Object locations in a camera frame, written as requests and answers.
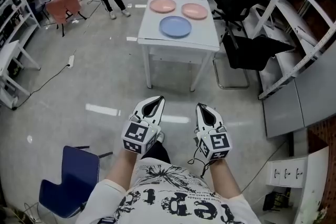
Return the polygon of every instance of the pink chair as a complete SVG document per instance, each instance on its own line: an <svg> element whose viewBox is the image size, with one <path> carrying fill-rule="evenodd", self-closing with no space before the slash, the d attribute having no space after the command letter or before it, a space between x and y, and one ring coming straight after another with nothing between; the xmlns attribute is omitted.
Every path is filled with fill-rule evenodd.
<svg viewBox="0 0 336 224"><path fill-rule="evenodd" d="M64 36L63 24L66 23L66 20L69 17L78 13L84 20L87 19L79 12L81 7L78 0L53 0L46 4L46 8L48 13L55 19L57 29L58 25L62 24L62 36Z"/></svg>

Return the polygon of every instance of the plate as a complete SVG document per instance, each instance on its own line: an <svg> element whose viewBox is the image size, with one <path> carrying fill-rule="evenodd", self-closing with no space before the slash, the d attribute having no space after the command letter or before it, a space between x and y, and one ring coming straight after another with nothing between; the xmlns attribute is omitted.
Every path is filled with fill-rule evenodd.
<svg viewBox="0 0 336 224"><path fill-rule="evenodd" d="M191 23L180 16L168 16L160 21L160 31L170 37L185 37L191 32Z"/></svg>
<svg viewBox="0 0 336 224"><path fill-rule="evenodd" d="M149 7L155 12L168 13L175 10L176 3L173 0L152 0Z"/></svg>
<svg viewBox="0 0 336 224"><path fill-rule="evenodd" d="M188 3L182 6L182 14L196 20L205 19L208 16L208 10L195 3Z"/></svg>

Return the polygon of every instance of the blue plate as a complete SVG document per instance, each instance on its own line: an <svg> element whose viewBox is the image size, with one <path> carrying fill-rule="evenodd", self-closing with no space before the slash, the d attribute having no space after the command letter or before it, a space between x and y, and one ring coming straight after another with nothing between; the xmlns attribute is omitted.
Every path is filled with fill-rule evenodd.
<svg viewBox="0 0 336 224"><path fill-rule="evenodd" d="M191 31L189 21L180 16L168 16L160 21L160 31L169 37L181 38Z"/></svg>

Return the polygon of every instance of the floor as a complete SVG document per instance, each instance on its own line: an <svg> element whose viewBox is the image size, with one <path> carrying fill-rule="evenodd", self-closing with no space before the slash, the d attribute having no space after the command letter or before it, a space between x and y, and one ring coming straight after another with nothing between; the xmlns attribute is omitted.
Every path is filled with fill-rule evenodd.
<svg viewBox="0 0 336 224"><path fill-rule="evenodd" d="M147 0L124 0L126 5L132 4L129 18L122 16L113 0L110 3L115 7L116 20L111 21L100 5L88 20L68 23L65 37L61 37L56 25L49 25L37 30L30 40L27 51L42 69L26 68L17 78L29 91L38 89L61 70L74 51L75 65L66 68L18 110L0 109L0 174L6 201L24 209L24 203L38 201L42 179L59 183L65 145L90 145L90 152L95 154L113 151L114 155L101 160L103 179L121 148L124 121L139 101L155 95L166 98L165 115L184 119L183 123L161 123L166 134L164 146L172 163L188 167L197 175L201 174L202 165L187 164L196 149L196 104L205 103L222 115L233 142L226 159L238 185L244 189L282 143L282 139L266 139L263 105L257 98L257 74L249 72L251 87L247 90L221 90L210 63L196 91L190 92L197 67L154 62L153 89L148 89L141 48L137 42L126 40L138 35L142 20L144 8L135 8L135 4L146 4ZM224 32L221 22L216 22L216 28L218 35ZM239 70L229 69L225 58L221 57L221 61L226 65L228 81L242 75ZM24 99L19 93L19 103ZM118 115L87 111L88 103L114 108ZM286 146L276 155L285 156ZM265 185L265 172L263 169L244 191L256 212L260 211L262 200L254 203L271 190ZM205 179L212 187L209 171ZM58 222L74 223L75 219Z"/></svg>

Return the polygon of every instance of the graphic print t-shirt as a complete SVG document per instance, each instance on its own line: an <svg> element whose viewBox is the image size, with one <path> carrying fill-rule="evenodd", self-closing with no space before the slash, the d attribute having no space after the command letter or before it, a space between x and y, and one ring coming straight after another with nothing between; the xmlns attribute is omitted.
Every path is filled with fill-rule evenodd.
<svg viewBox="0 0 336 224"><path fill-rule="evenodd" d="M243 195L225 199L186 168L145 158L134 176L128 191L99 182L76 224L260 224Z"/></svg>

